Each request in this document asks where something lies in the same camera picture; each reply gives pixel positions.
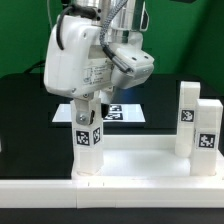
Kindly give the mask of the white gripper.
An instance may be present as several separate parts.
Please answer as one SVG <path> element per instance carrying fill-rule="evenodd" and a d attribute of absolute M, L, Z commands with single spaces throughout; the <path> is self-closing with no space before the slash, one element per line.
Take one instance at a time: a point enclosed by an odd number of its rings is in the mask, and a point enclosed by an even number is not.
<path fill-rule="evenodd" d="M 56 28 L 51 33 L 44 84 L 49 93 L 75 98 L 112 85 L 112 62 L 99 44 L 100 28 L 90 19 L 65 16 L 58 47 Z M 100 118 L 100 99 L 74 99 L 75 121 L 79 125 L 96 124 Z"/>

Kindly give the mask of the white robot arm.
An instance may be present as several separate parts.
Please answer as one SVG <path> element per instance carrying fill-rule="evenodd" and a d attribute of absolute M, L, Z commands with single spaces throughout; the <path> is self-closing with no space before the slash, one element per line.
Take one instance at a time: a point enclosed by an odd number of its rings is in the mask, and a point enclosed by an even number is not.
<path fill-rule="evenodd" d="M 74 0 L 58 16 L 44 84 L 73 100 L 74 123 L 102 120 L 116 88 L 140 85 L 151 75 L 154 59 L 142 50 L 143 11 L 136 0 Z"/>

